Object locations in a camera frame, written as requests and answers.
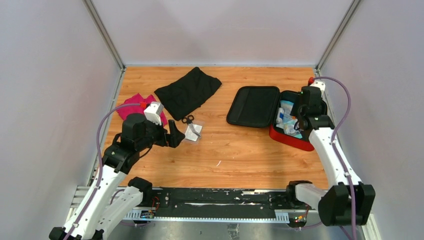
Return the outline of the clear bag white gauze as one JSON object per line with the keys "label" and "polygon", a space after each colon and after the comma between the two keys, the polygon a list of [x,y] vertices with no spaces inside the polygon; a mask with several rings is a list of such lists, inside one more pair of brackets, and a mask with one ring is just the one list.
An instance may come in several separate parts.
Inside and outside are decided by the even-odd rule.
{"label": "clear bag white gauze", "polygon": [[[202,130],[204,128],[204,122],[195,120],[193,124],[194,124],[195,130],[200,133],[202,138],[202,134],[203,134]],[[197,145],[199,141],[201,140],[201,138],[198,139],[198,137],[191,131],[191,129],[188,126],[184,134],[185,134],[185,138],[183,142],[185,143]]]}

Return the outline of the black handled scissors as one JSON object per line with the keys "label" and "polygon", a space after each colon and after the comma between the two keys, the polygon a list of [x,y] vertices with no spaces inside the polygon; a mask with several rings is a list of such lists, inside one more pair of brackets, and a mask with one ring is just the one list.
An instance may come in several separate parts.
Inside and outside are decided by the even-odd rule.
{"label": "black handled scissors", "polygon": [[193,115],[188,115],[186,117],[183,117],[181,119],[181,121],[182,121],[183,124],[187,124],[188,127],[190,128],[191,132],[194,133],[198,137],[198,139],[200,139],[201,134],[198,131],[196,131],[196,129],[195,129],[195,126],[193,124],[194,119],[195,118],[194,118]]}

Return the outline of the light blue wipes packet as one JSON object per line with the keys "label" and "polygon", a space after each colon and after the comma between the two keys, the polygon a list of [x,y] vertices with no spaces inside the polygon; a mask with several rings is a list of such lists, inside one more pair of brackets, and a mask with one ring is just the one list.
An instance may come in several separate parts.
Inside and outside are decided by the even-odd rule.
{"label": "light blue wipes packet", "polygon": [[288,100],[281,100],[280,106],[283,109],[283,123],[288,123],[295,119],[294,116],[291,115],[294,103]]}

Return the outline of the teal header cotton ball bag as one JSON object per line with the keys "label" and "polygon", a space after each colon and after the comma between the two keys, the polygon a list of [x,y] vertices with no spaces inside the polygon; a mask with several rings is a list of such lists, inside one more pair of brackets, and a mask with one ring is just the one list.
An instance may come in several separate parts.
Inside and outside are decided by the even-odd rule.
{"label": "teal header cotton ball bag", "polygon": [[283,125],[284,133],[286,135],[291,136],[291,137],[295,137],[297,139],[301,139],[302,138],[302,134],[301,134],[301,132],[299,130],[296,130],[295,129],[295,123],[296,123],[295,120],[289,120],[287,122],[284,122],[282,124]]}

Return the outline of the red black medicine kit case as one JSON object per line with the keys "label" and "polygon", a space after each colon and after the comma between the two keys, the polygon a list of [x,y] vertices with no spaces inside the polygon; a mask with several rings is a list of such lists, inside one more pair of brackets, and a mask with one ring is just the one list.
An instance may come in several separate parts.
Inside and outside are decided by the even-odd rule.
{"label": "red black medicine kit case", "polygon": [[[268,135],[272,140],[311,152],[314,150],[313,145],[309,141],[312,131],[319,128],[334,129],[335,126],[328,116],[328,106],[322,98],[322,112],[326,120],[326,125],[318,129],[300,129],[298,120],[295,117],[295,101],[300,91],[280,91],[276,86],[241,87],[235,95],[226,116],[226,121],[228,124],[235,126],[268,128]],[[301,132],[301,139],[286,135],[283,125],[276,125],[276,116],[278,108],[281,108],[281,100],[294,103],[291,115],[295,117],[295,129]]]}

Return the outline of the small white blue bottle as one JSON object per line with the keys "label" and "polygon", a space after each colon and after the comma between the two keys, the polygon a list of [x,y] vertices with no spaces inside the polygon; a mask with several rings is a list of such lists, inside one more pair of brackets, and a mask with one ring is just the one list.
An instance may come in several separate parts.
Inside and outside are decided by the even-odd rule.
{"label": "small white blue bottle", "polygon": [[284,109],[282,107],[278,108],[276,119],[275,119],[275,125],[282,125],[284,123]]}

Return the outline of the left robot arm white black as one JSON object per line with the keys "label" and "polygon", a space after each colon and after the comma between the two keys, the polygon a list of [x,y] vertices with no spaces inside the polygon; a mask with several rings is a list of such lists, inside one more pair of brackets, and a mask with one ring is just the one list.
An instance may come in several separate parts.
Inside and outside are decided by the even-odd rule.
{"label": "left robot arm white black", "polygon": [[93,185],[84,196],[74,215],[63,225],[54,227],[50,240],[106,240],[124,216],[134,207],[149,206],[153,201],[153,185],[140,177],[134,177],[117,200],[111,200],[118,185],[131,168],[154,145],[176,148],[185,138],[174,120],[168,121],[168,129],[155,124],[144,114],[132,113],[122,123],[112,145],[100,160],[101,166]]}

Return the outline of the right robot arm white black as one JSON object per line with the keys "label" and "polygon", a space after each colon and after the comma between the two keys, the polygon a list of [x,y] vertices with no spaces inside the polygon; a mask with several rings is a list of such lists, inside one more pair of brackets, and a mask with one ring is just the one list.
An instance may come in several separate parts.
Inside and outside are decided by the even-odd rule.
{"label": "right robot arm white black", "polygon": [[322,190],[308,180],[290,181],[286,204],[292,209],[306,204],[317,210],[325,226],[364,226],[376,192],[372,185],[363,183],[339,148],[336,127],[325,113],[322,91],[315,86],[302,87],[291,113],[317,152],[329,189]]}

